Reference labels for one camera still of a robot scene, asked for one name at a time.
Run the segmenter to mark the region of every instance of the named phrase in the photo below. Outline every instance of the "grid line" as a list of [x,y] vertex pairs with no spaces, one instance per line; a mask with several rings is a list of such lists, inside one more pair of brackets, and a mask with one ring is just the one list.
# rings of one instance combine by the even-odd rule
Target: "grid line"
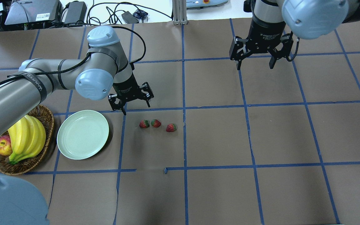
[[36,43],[37,43],[39,35],[40,35],[40,30],[37,30],[36,39],[34,40],[33,48],[31,49],[29,59],[31,59],[33,57],[34,49],[36,48]]
[[[230,20],[232,36],[234,37],[235,34],[234,34],[233,21],[232,21],[232,19],[229,19],[229,20]],[[258,204],[258,208],[259,208],[260,222],[262,225],[265,225],[265,221],[264,221],[264,217],[263,217],[262,202],[261,202],[261,198],[260,198],[258,173],[256,171],[256,163],[255,163],[253,145],[251,142],[251,127],[250,127],[250,120],[249,120],[249,116],[248,116],[248,105],[247,105],[247,101],[246,101],[245,94],[244,94],[244,84],[243,84],[243,77],[241,76],[241,70],[238,71],[238,78],[240,80],[241,95],[242,95],[242,100],[244,102],[245,120],[246,120],[246,124],[247,124],[247,132],[248,132],[248,141],[249,141],[249,145],[250,145],[251,160],[252,160],[252,165],[253,165],[253,169],[254,169],[256,197],[257,197],[257,204]]]
[[[353,104],[353,103],[360,103],[358,101],[337,101],[337,102],[307,102],[308,105],[316,105],[316,104]],[[304,105],[303,102],[290,102],[290,103],[267,103],[267,104],[248,104],[248,107],[273,107],[273,106],[291,106],[291,105]],[[207,109],[207,108],[243,108],[244,105],[218,105],[218,106],[191,106],[185,107],[188,109]],[[127,112],[147,112],[147,111],[171,111],[171,110],[182,110],[182,107],[174,107],[174,108],[139,108],[139,109],[129,109]],[[57,112],[54,113],[54,116],[61,116],[61,115],[71,115],[76,113],[74,112]],[[121,113],[121,111],[107,111],[101,110],[97,111],[99,113]]]
[[[79,54],[78,54],[77,59],[80,59],[81,51],[82,51],[83,44],[84,44],[84,37],[85,37],[85,35],[86,35],[86,27],[84,27],[83,38],[82,38],[82,41],[81,41],[81,43],[80,43],[80,49],[79,49]],[[68,98],[68,100],[67,100],[67,108],[66,108],[65,120],[69,117],[68,112],[69,112],[69,108],[70,108],[70,103],[71,103],[71,101],[72,101],[72,95],[73,95],[73,90],[70,90],[69,98]],[[51,202],[52,202],[52,199],[53,199],[55,176],[56,176],[56,174],[57,174],[56,170],[57,170],[57,168],[58,168],[59,156],[60,156],[60,150],[58,149],[58,150],[57,150],[57,153],[56,153],[56,159],[55,159],[55,165],[54,165],[54,172],[53,172],[53,174],[52,174],[52,188],[51,188],[51,196],[50,196],[50,202],[49,202],[49,204],[48,204],[48,209],[50,208]]]
[[300,87],[302,99],[303,99],[304,104],[305,104],[305,110],[306,110],[307,118],[308,118],[308,120],[309,120],[309,125],[310,125],[310,128],[311,128],[311,130],[312,130],[312,135],[313,135],[313,139],[314,139],[314,142],[315,142],[315,145],[316,145],[317,155],[319,156],[319,161],[320,161],[320,166],[321,166],[321,168],[322,168],[324,181],[325,181],[325,183],[326,183],[328,195],[329,195],[329,198],[330,198],[330,203],[331,203],[332,208],[333,208],[334,218],[336,219],[336,223],[337,223],[337,224],[340,224],[340,220],[339,220],[338,214],[337,214],[336,205],[335,205],[334,199],[333,199],[333,194],[332,194],[331,188],[330,188],[330,183],[329,183],[329,180],[328,180],[328,177],[327,177],[326,168],[324,167],[323,158],[322,158],[322,153],[320,152],[319,143],[318,143],[318,140],[317,140],[317,138],[316,138],[315,128],[314,128],[314,126],[313,126],[313,122],[312,122],[312,118],[311,118],[311,116],[310,116],[308,104],[307,104],[307,102],[306,102],[306,98],[305,98],[303,86],[302,86],[302,84],[301,84],[301,80],[300,80],[300,77],[299,77],[299,75],[298,75],[297,67],[296,67],[294,61],[292,61],[292,65],[293,65],[293,67],[294,67],[294,71],[295,71],[295,75],[296,75],[296,78],[297,78],[297,81],[298,81],[298,85],[299,85],[299,87]]
[[182,44],[182,90],[183,90],[183,149],[184,149],[184,213],[186,225],[188,225],[188,179],[187,179],[187,135],[186,135],[186,75],[184,63],[184,24],[181,25]]
[[[325,166],[339,165],[360,165],[360,161],[352,162],[324,162]],[[295,168],[295,167],[321,167],[320,162],[313,163],[289,163],[289,164],[261,164],[261,165],[226,165],[226,166],[194,166],[187,167],[187,170],[206,170],[206,169],[234,169],[234,168]],[[165,173],[169,171],[184,170],[185,167],[166,167]]]
[[[133,48],[133,32],[131,32],[131,35],[130,35],[130,47],[129,47],[129,59],[128,59],[129,62],[131,61],[132,48]],[[124,110],[125,111],[127,110],[127,103],[124,105]],[[125,130],[125,128],[126,128],[126,115],[123,115],[122,135],[120,137],[119,163],[117,165],[117,168],[119,169],[119,172],[117,173],[117,178],[116,178],[116,192],[117,192],[116,212],[115,212],[115,218],[113,220],[113,225],[116,225],[116,218],[117,218],[117,215],[118,215],[120,175],[121,175],[121,172],[122,172],[122,158],[123,158],[123,145],[124,145],[124,130]]]
[[356,84],[357,84],[357,86],[358,86],[358,88],[359,88],[359,91],[360,91],[360,83],[359,83],[358,77],[356,76],[355,71],[354,71],[354,68],[353,68],[353,66],[352,66],[352,64],[351,64],[351,62],[350,62],[350,60],[349,60],[349,58],[348,58],[348,55],[347,55],[346,52],[345,52],[345,49],[344,49],[343,43],[342,43],[342,41],[341,41],[341,38],[340,38],[340,36],[338,35],[337,30],[334,30],[334,32],[336,33],[336,36],[337,36],[337,39],[338,39],[338,43],[339,43],[340,46],[341,46],[341,49],[342,49],[342,51],[343,51],[343,53],[344,53],[344,56],[345,56],[345,59],[347,60],[348,66],[350,67],[350,70],[351,70],[351,72],[352,72],[352,75],[354,76],[354,79],[355,79]]
[[136,172],[137,169],[97,169],[97,170],[68,170],[68,171],[31,171],[25,175],[39,175],[39,174],[85,174],[85,173],[122,173],[122,172]]
[[[342,55],[342,54],[360,54],[360,52],[329,52],[329,53],[305,53],[298,54],[298,56],[321,56],[321,55]],[[270,58],[270,55],[255,55],[249,58]],[[226,60],[228,57],[209,57],[209,58],[185,58],[185,59],[173,59],[173,60],[151,60],[151,61],[139,61],[139,63],[171,63],[171,62],[182,62],[182,61],[208,61],[208,60]],[[0,70],[17,70],[18,68],[0,68]]]

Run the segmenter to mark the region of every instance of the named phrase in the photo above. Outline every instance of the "strawberry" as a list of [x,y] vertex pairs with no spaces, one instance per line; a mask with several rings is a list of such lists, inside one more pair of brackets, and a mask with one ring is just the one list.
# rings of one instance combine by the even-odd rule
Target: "strawberry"
[[151,125],[152,125],[153,127],[155,127],[155,128],[160,127],[161,124],[162,124],[162,123],[161,123],[159,120],[157,120],[157,119],[151,120]]
[[143,120],[140,122],[140,125],[139,125],[141,128],[148,128],[150,127],[150,124],[148,123],[147,120]]
[[174,123],[168,124],[166,127],[166,132],[174,132],[177,130],[177,126]]

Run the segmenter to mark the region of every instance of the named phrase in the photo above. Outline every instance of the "light blue joint cover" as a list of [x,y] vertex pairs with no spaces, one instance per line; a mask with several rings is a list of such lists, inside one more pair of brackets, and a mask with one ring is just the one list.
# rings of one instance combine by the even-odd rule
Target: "light blue joint cover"
[[112,75],[101,69],[89,69],[76,78],[76,91],[84,98],[91,100],[104,99],[113,85]]
[[31,183],[0,174],[0,224],[49,225],[48,205]]
[[315,39],[336,29],[348,8],[348,0],[285,0],[282,15],[297,37]]
[[90,47],[104,47],[120,41],[115,30],[110,26],[101,26],[92,29],[87,35]]
[[19,67],[19,71],[23,71],[24,69],[26,69],[26,67],[31,63],[33,62],[34,60],[36,60],[38,58],[35,58],[35,59],[28,59],[24,62],[22,62],[22,65]]

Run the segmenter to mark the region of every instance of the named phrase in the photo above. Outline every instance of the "metal frame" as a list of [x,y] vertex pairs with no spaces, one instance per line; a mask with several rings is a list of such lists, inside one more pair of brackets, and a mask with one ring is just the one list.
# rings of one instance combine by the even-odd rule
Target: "metal frame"
[[186,0],[173,0],[173,24],[187,24]]

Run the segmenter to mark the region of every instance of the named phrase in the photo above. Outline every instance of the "wicker basket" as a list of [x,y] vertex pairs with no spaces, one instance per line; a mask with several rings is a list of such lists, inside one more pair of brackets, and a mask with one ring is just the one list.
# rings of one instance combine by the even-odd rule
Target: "wicker basket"
[[48,146],[54,131],[54,115],[49,108],[38,105],[33,108],[27,115],[36,117],[44,126],[46,132],[46,140],[44,148],[35,157],[24,159],[15,165],[6,163],[6,156],[0,155],[0,171],[6,175],[21,175],[34,169],[44,158],[47,153]]

